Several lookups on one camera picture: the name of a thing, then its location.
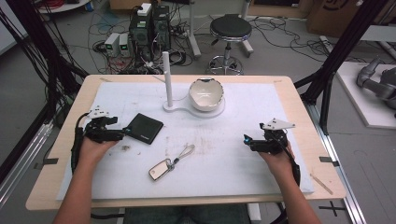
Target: keychain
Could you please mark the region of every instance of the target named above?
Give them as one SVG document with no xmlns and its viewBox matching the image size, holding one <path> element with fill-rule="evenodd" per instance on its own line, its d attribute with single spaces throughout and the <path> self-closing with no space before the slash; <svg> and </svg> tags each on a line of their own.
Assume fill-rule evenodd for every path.
<svg viewBox="0 0 396 224">
<path fill-rule="evenodd" d="M 184 150 L 178 155 L 176 159 L 172 162 L 170 159 L 165 159 L 152 167 L 148 174 L 153 180 L 158 180 L 170 171 L 175 169 L 175 165 L 184 157 L 190 155 L 195 149 L 195 145 L 189 145 L 184 148 Z"/>
</svg>

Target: black phone case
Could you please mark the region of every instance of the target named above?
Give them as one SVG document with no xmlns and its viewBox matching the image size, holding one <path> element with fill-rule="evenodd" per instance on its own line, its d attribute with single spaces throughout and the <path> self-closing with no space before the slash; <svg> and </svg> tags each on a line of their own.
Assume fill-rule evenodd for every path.
<svg viewBox="0 0 396 224">
<path fill-rule="evenodd" d="M 162 122 L 138 113 L 128 125 L 131 132 L 127 135 L 151 145 L 162 127 Z"/>
</svg>

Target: white bowl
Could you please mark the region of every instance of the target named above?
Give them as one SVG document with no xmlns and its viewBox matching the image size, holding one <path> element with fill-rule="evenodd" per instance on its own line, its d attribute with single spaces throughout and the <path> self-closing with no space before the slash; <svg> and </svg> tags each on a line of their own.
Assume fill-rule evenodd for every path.
<svg viewBox="0 0 396 224">
<path fill-rule="evenodd" d="M 191 84 L 189 91 L 192 106 L 205 112 L 217 109 L 223 94 L 221 84 L 211 77 L 198 78 Z"/>
</svg>

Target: human arm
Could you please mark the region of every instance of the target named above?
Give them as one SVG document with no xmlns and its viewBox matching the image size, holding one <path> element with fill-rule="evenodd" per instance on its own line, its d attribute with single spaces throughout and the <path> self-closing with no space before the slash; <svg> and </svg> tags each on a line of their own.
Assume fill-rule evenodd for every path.
<svg viewBox="0 0 396 224">
<path fill-rule="evenodd" d="M 73 173 L 64 201 L 53 220 L 54 224 L 61 223 L 90 223 L 92 178 L 97 163 L 103 158 L 107 150 L 117 142 L 93 142 L 85 137 L 79 152 L 78 165 Z"/>
<path fill-rule="evenodd" d="M 292 155 L 290 143 L 287 149 Z M 271 173 L 276 179 L 276 183 L 279 185 L 286 206 L 289 223 L 320 223 L 314 210 L 309 205 L 294 180 L 290 158 L 286 152 L 282 151 L 276 155 L 270 155 L 264 152 L 260 152 L 259 154 L 267 162 Z"/>
</svg>

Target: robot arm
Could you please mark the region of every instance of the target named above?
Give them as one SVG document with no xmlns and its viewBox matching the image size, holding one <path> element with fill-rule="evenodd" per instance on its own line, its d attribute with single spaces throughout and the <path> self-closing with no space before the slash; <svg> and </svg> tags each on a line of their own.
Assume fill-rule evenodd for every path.
<svg viewBox="0 0 396 224">
<path fill-rule="evenodd" d="M 387 102 L 391 108 L 396 101 L 396 68 L 385 70 L 382 73 L 381 81 L 375 82 L 370 77 L 375 73 L 376 67 L 379 65 L 380 59 L 373 59 L 367 66 L 363 67 L 358 74 L 356 84 L 364 89 L 375 93 L 376 97 Z"/>
</svg>

